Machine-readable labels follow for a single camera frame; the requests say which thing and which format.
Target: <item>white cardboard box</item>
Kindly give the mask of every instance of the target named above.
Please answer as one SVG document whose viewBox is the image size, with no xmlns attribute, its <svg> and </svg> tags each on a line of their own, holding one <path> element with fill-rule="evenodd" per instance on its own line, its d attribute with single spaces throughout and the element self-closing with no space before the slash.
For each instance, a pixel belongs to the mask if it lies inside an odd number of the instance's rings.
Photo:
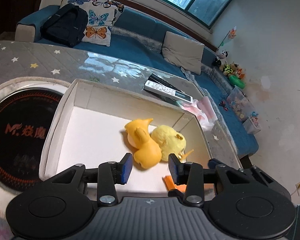
<svg viewBox="0 0 300 240">
<path fill-rule="evenodd" d="M 187 141 L 186 151 L 194 149 L 187 161 L 206 167 L 210 152 L 194 115 L 155 98 L 76 79 L 63 95 L 54 115 L 42 151 L 40 179 L 51 178 L 76 163 L 83 163 L 89 169 L 108 161 L 119 162 L 126 152 L 136 151 L 127 142 L 124 126 L 138 118 L 154 119 L 149 132 L 165 124 L 182 133 Z M 165 162 L 148 170 L 139 169 L 134 163 L 128 183 L 116 185 L 116 189 L 166 194 L 162 177 L 169 174 Z"/>
</svg>

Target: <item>blue sofa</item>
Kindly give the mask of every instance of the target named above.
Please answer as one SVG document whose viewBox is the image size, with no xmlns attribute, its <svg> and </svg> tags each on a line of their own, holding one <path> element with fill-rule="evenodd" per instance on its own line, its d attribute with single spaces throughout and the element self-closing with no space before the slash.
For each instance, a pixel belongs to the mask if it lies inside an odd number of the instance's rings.
<svg viewBox="0 0 300 240">
<path fill-rule="evenodd" d="M 40 34 L 40 27 L 58 10 L 58 5 L 49 5 L 23 18 L 18 25 L 33 26 L 35 28 L 33 42 L 62 46 L 61 44 L 42 39 Z M 161 46 L 167 31 L 192 39 L 187 34 L 156 18 L 126 7 L 112 28 L 109 47 L 80 42 L 74 48 L 129 60 L 185 78 L 180 68 L 166 62 L 161 54 Z M 204 71 L 201 71 L 200 75 L 194 75 L 197 83 L 208 90 L 218 105 L 220 101 L 227 98 L 231 87 L 226 79 L 218 82 L 218 78 L 215 78 L 214 74 L 217 74 L 219 79 L 220 77 L 221 79 L 223 78 L 218 73 L 219 70 L 213 69 L 211 65 L 215 56 L 212 50 L 205 47 L 201 60 L 204 64 L 202 66 Z M 226 84 L 228 89 L 222 88 L 223 83 Z M 258 143 L 254 135 L 247 134 L 233 111 L 229 110 L 226 112 L 220 106 L 219 110 L 234 138 L 239 158 L 254 154 L 258 150 Z"/>
</svg>

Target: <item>panda plush toy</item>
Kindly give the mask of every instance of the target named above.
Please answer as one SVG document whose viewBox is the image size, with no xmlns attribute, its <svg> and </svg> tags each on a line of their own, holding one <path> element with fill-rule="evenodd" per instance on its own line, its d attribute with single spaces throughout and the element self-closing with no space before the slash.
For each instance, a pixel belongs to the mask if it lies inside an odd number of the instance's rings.
<svg viewBox="0 0 300 240">
<path fill-rule="evenodd" d="M 223 50 L 218 53 L 218 56 L 214 59 L 214 62 L 212 62 L 212 65 L 215 67 L 220 67 L 221 64 L 226 63 L 226 57 L 228 57 L 228 52 Z"/>
</svg>

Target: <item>remote control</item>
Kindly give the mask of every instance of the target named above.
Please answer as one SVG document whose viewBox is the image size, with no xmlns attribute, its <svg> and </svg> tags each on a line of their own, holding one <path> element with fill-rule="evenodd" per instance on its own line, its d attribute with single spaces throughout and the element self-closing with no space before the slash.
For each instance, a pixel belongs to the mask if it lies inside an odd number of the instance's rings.
<svg viewBox="0 0 300 240">
<path fill-rule="evenodd" d="M 176 91 L 179 91 L 181 93 L 183 93 L 180 89 L 176 88 L 175 86 L 171 85 L 170 83 L 168 83 L 167 81 L 165 81 L 164 79 L 156 76 L 155 74 L 151 74 L 150 77 L 148 78 L 148 80 L 152 81 L 152 82 L 155 82 L 155 83 L 159 83 L 159 84 L 162 84 L 168 88 L 172 88 Z"/>
<path fill-rule="evenodd" d="M 162 84 L 152 82 L 150 80 L 148 80 L 145 83 L 144 90 L 148 90 L 148 91 L 154 92 L 156 94 L 159 94 L 161 96 L 165 96 L 165 97 L 177 100 L 177 101 L 184 101 L 186 103 L 192 104 L 191 96 L 181 93 L 179 91 L 176 91 L 172 88 L 163 86 Z"/>
</svg>

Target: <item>black backpack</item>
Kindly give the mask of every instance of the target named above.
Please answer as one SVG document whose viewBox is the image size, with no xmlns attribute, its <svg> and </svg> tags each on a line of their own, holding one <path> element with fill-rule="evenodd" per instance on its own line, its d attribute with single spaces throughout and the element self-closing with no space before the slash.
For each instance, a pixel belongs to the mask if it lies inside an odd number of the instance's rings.
<svg viewBox="0 0 300 240">
<path fill-rule="evenodd" d="M 87 12 L 69 3 L 52 15 L 40 31 L 43 38 L 72 48 L 84 37 L 87 24 Z"/>
</svg>

